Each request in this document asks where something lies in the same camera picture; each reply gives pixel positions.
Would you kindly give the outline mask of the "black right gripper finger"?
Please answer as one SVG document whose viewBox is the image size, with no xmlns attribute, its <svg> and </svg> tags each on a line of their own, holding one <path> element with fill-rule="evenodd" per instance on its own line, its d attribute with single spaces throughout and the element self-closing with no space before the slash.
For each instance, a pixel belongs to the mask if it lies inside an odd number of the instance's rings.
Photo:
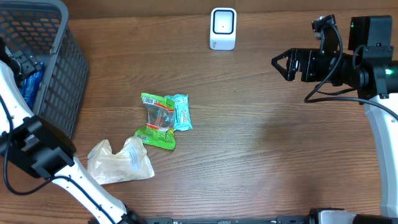
<svg viewBox="0 0 398 224">
<path fill-rule="evenodd" d="M 288 49 L 285 52 L 275 56 L 271 62 L 278 62 L 279 60 L 283 59 L 283 58 L 290 58 L 290 54 L 292 52 L 292 49 Z"/>
<path fill-rule="evenodd" d="M 283 76 L 286 81 L 289 81 L 289 71 L 278 63 L 279 59 L 273 58 L 271 65 Z"/>
</svg>

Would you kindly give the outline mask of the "teal wet wipes pack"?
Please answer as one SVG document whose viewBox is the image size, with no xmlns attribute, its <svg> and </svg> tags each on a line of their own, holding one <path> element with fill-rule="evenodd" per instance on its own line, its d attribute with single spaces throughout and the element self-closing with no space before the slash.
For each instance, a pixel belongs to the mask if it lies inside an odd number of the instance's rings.
<svg viewBox="0 0 398 224">
<path fill-rule="evenodd" d="M 192 121 L 190 119 L 190 111 L 189 111 L 189 95 L 167 95 L 165 96 L 168 99 L 174 101 L 175 107 L 175 122 L 174 122 L 174 130 L 176 131 L 188 131 L 193 129 Z"/>
</svg>

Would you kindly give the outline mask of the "green clear snack bag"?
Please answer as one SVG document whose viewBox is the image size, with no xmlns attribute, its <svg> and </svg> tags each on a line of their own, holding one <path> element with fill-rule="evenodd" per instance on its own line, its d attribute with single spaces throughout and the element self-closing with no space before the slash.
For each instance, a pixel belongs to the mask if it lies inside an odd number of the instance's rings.
<svg viewBox="0 0 398 224">
<path fill-rule="evenodd" d="M 146 124 L 135 132 L 144 144 L 174 150 L 175 103 L 170 98 L 141 94 L 142 102 L 147 110 Z"/>
</svg>

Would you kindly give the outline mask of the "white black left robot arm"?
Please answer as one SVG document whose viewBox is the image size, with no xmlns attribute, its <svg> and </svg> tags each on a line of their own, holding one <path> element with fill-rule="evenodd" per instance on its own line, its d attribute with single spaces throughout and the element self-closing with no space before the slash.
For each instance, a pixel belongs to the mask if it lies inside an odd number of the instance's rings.
<svg viewBox="0 0 398 224">
<path fill-rule="evenodd" d="M 136 212 L 109 194 L 92 178 L 75 156 L 72 141 L 56 127 L 34 114 L 23 99 L 16 77 L 22 64 L 7 53 L 1 42 L 1 156 L 4 185 L 15 195 L 30 195 L 55 184 L 78 200 L 95 223 L 144 223 Z M 8 178 L 13 163 L 33 178 L 43 178 L 36 188 L 21 192 Z"/>
</svg>

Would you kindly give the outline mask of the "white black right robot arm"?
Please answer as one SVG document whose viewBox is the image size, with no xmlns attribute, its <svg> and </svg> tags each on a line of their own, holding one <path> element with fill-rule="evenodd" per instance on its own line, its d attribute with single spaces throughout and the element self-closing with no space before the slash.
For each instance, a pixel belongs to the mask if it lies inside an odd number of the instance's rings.
<svg viewBox="0 0 398 224">
<path fill-rule="evenodd" d="M 290 223 L 397 223 L 397 61 L 391 44 L 392 16 L 352 17 L 348 50 L 333 14 L 312 22 L 318 49 L 291 48 L 271 60 L 287 81 L 297 72 L 315 82 L 305 103 L 353 101 L 364 107 L 376 145 L 381 177 L 379 216 L 342 208 L 313 208 Z"/>
</svg>

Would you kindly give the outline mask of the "blue snack bar wrapper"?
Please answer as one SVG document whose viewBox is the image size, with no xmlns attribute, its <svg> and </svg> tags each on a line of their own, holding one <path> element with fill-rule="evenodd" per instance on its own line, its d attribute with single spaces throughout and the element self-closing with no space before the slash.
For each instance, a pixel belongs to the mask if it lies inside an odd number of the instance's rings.
<svg viewBox="0 0 398 224">
<path fill-rule="evenodd" d="M 22 84 L 22 89 L 20 90 L 23 99 L 31 110 L 33 110 L 34 101 L 37 96 L 40 82 L 42 81 L 45 70 L 44 62 L 40 62 L 40 65 L 42 69 L 25 79 Z"/>
</svg>

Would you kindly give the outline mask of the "beige clear plastic bag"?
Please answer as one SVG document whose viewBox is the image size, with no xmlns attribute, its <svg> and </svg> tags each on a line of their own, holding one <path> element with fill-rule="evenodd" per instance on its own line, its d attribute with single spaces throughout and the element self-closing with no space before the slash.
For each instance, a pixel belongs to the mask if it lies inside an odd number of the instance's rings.
<svg viewBox="0 0 398 224">
<path fill-rule="evenodd" d="M 87 155 L 86 169 L 101 185 L 155 176 L 147 150 L 136 136 L 127 138 L 123 148 L 116 154 L 112 153 L 109 141 L 102 140 Z"/>
</svg>

